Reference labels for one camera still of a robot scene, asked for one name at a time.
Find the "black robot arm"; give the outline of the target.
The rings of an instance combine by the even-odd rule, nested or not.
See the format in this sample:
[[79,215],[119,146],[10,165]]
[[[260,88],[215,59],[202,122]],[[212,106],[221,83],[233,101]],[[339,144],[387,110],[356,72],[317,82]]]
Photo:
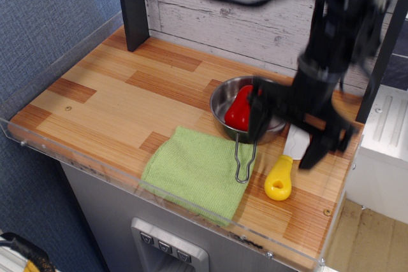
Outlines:
[[316,0],[309,42],[298,57],[291,85],[255,77],[248,102],[248,136],[259,140],[274,116],[312,137],[300,168],[313,168],[327,153],[347,149],[356,132],[332,105],[352,64],[364,66],[377,53],[381,29],[391,0]]

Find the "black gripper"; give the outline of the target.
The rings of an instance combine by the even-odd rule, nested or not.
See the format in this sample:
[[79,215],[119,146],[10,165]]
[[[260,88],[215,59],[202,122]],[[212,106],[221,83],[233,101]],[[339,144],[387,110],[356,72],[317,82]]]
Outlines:
[[249,142],[258,142],[267,132],[271,118],[277,116],[312,135],[300,169],[312,169],[329,151],[346,151],[356,128],[332,105],[333,91],[341,76],[329,67],[320,68],[306,55],[299,56],[291,85],[255,76],[248,97]]

